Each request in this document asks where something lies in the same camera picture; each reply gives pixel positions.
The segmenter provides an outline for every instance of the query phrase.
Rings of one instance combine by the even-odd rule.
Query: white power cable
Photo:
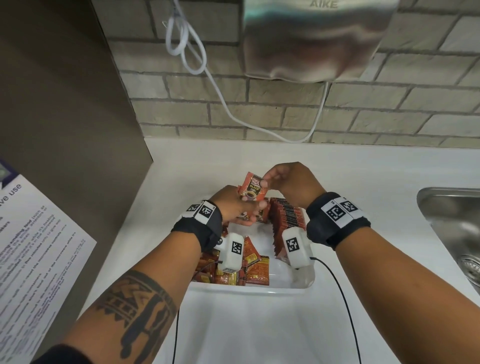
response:
[[[195,30],[193,29],[193,27],[190,25],[190,23],[187,21],[187,19],[185,18],[185,14],[183,13],[181,7],[180,7],[180,4],[179,4],[179,0],[172,0],[173,1],[173,5],[174,5],[174,9],[173,9],[173,14],[172,16],[168,19],[168,22],[167,24],[164,23],[164,26],[167,28],[167,34],[166,34],[166,39],[165,39],[165,45],[167,47],[167,52],[169,54],[171,54],[172,56],[178,56],[180,55],[181,57],[181,61],[183,63],[183,66],[188,70],[188,72],[190,72],[191,74],[201,74],[203,72],[206,73],[208,79],[210,80],[210,82],[212,83],[212,86],[214,87],[216,93],[218,94],[218,97],[220,98],[220,101],[223,105],[223,107],[225,108],[225,111],[227,112],[227,115],[235,122],[237,122],[238,124],[241,124],[243,126],[246,126],[248,128],[251,128],[251,129],[254,129],[254,130],[258,130],[260,132],[264,132],[264,133],[267,133],[267,134],[270,134],[270,135],[273,135],[275,138],[278,138],[280,139],[281,141],[284,141],[286,143],[303,143],[305,141],[307,141],[313,134],[313,132],[315,131],[315,128],[317,126],[317,123],[318,123],[318,120],[320,119],[320,116],[322,114],[322,111],[324,109],[324,105],[325,105],[325,100],[327,98],[327,95],[328,95],[328,90],[330,88],[330,84],[328,82],[325,82],[324,83],[324,93],[323,93],[323,96],[322,96],[322,100],[320,101],[320,106],[318,108],[318,111],[317,111],[317,115],[315,116],[315,119],[314,119],[314,122],[313,122],[313,125],[312,125],[312,128],[310,129],[310,132],[307,134],[306,137],[300,139],[300,140],[288,140],[280,135],[278,135],[277,133],[271,131],[271,130],[267,130],[267,129],[264,129],[264,128],[260,128],[258,126],[255,126],[255,125],[251,125],[251,124],[248,124],[242,120],[239,120],[237,119],[236,117],[234,117],[232,115],[232,113],[230,112],[230,110],[228,109],[228,106],[227,104],[225,103],[225,100],[223,98],[223,95],[220,91],[220,89],[218,88],[218,85],[216,84],[215,80],[213,79],[212,77],[212,74],[210,73],[210,71],[208,70],[207,68],[207,54],[205,52],[205,47],[201,41],[201,39],[198,37],[198,34],[197,32],[195,32]],[[173,48],[172,47],[172,32],[173,32],[173,25],[175,25],[177,27],[177,29],[180,31],[180,43],[177,45],[176,48]],[[191,45],[191,43],[188,41],[188,38],[189,36],[192,35],[192,38],[195,40],[195,42],[197,43],[198,45],[198,48],[200,49],[200,53],[202,54],[202,56],[200,57],[199,54],[196,52],[195,48],[193,48],[193,46]],[[188,49],[193,53],[193,55],[195,56],[195,58],[200,62],[200,67],[198,69],[193,69],[191,68],[188,63],[187,63],[187,60],[185,58],[185,48],[188,47]]]

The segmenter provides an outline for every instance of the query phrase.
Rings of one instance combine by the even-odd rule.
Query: sink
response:
[[[424,188],[420,211],[480,294],[480,190]]]

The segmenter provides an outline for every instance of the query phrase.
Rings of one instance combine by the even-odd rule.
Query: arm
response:
[[[300,163],[273,167],[264,187],[306,208],[325,193]],[[375,326],[402,363],[480,363],[480,308],[371,228],[336,248]]]
[[[220,190],[210,201],[218,206],[224,222],[266,205],[265,201],[240,200],[234,186]],[[83,352],[94,364],[151,363],[177,314],[200,254],[194,234],[170,233],[85,311],[63,343]]]

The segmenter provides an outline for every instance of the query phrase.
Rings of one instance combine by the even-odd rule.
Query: tile wall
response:
[[[231,112],[304,137],[323,85],[244,77],[232,1],[182,2]],[[169,0],[93,4],[145,136],[273,140],[232,122],[208,79],[167,54]],[[362,77],[332,85],[309,142],[480,148],[480,0],[401,0]]]

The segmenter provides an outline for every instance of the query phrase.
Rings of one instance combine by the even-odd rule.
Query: black cable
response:
[[[208,263],[206,266],[204,266],[202,269],[200,269],[198,272],[196,272],[193,275],[192,280],[194,280],[195,277],[198,275],[198,273],[200,273],[202,270],[204,270],[205,268],[211,266],[212,264],[216,264],[216,263],[223,263],[223,262],[222,261],[217,261],[217,262]],[[180,316],[180,307],[179,307],[179,310],[177,312],[177,324],[176,324],[176,327],[175,327],[175,344],[173,345],[172,364],[175,364],[175,353],[177,352],[177,338],[178,338],[178,334],[179,334],[179,316]]]
[[[360,348],[359,348],[359,342],[358,342],[358,340],[357,340],[357,333],[355,332],[355,327],[353,326],[352,315],[350,314],[350,309],[348,308],[347,299],[345,298],[345,295],[343,294],[342,287],[340,287],[340,283],[338,283],[338,280],[336,279],[335,274],[333,274],[332,270],[328,267],[327,264],[325,264],[324,262],[322,262],[320,259],[315,258],[314,256],[311,256],[310,259],[311,259],[311,260],[317,260],[317,261],[319,261],[320,263],[322,263],[322,264],[325,266],[325,268],[328,269],[328,271],[329,271],[330,274],[332,275],[333,279],[335,279],[336,285],[338,286],[338,289],[340,290],[340,293],[342,294],[343,302],[345,302],[345,307],[347,308],[348,317],[350,318],[350,324],[352,325],[353,336],[355,337],[355,345],[357,346],[357,354],[358,354],[358,356],[359,356],[359,363],[361,364]]]

